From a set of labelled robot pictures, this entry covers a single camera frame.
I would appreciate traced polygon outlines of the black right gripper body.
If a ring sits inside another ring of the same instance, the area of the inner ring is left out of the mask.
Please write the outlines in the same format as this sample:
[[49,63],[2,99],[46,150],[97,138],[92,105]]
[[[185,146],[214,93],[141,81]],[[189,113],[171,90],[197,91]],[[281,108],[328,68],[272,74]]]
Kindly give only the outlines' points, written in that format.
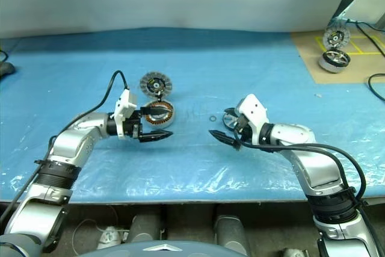
[[233,134],[235,137],[235,144],[252,144],[253,131],[251,126],[248,124],[248,119],[244,115],[240,115],[237,118]]

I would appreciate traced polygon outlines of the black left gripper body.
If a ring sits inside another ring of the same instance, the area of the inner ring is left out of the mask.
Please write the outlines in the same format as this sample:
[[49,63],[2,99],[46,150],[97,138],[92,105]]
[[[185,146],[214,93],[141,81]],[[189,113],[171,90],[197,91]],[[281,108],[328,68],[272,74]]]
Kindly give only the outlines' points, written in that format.
[[132,115],[123,122],[123,134],[125,137],[143,141],[143,125],[141,123],[141,112],[135,110]]

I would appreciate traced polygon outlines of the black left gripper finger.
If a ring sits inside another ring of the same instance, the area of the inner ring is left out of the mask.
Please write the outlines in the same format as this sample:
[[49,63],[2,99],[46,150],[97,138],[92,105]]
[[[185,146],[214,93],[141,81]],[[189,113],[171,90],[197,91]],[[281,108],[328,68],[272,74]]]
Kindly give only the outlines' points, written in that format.
[[162,114],[168,114],[168,109],[164,107],[141,107],[140,114],[142,116],[148,116],[148,115],[158,116]]
[[173,132],[166,131],[166,130],[157,130],[157,131],[151,131],[148,133],[141,133],[138,136],[139,142],[152,142],[152,141],[159,141],[165,138],[168,138],[173,135]]

